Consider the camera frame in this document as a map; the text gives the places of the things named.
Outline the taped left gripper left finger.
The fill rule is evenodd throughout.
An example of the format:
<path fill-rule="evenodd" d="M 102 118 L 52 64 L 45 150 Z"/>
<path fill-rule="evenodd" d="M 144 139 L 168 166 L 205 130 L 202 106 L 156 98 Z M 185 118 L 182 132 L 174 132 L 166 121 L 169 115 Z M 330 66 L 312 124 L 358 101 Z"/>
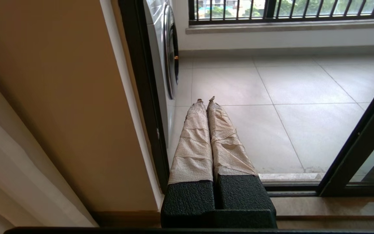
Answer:
<path fill-rule="evenodd" d="M 163 212 L 208 212 L 215 208 L 213 157 L 206 107 L 189 109 L 170 169 Z"/>

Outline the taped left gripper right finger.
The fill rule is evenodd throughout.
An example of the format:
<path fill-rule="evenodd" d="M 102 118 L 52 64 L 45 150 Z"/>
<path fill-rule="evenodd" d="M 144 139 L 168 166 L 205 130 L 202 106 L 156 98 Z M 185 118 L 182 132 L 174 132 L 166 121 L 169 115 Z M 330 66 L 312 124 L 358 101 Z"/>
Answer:
<path fill-rule="evenodd" d="M 268 210 L 273 205 L 238 132 L 224 108 L 209 100 L 207 107 L 212 145 L 217 207 L 230 210 Z"/>

